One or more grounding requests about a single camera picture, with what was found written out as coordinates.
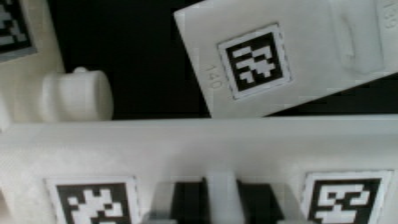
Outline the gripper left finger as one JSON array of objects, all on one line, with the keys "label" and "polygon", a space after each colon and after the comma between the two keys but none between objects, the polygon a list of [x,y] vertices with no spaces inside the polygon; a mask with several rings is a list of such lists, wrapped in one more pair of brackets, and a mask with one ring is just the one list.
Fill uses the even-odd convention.
[{"label": "gripper left finger", "polygon": [[205,179],[181,168],[195,136],[170,123],[12,126],[0,191],[15,224],[207,224]]}]

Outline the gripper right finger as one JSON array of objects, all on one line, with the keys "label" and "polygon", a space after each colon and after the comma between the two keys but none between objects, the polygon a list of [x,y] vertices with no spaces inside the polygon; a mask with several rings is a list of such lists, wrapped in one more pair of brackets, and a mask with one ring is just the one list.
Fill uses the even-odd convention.
[{"label": "gripper right finger", "polygon": [[218,120],[214,224],[398,224],[398,116]]}]

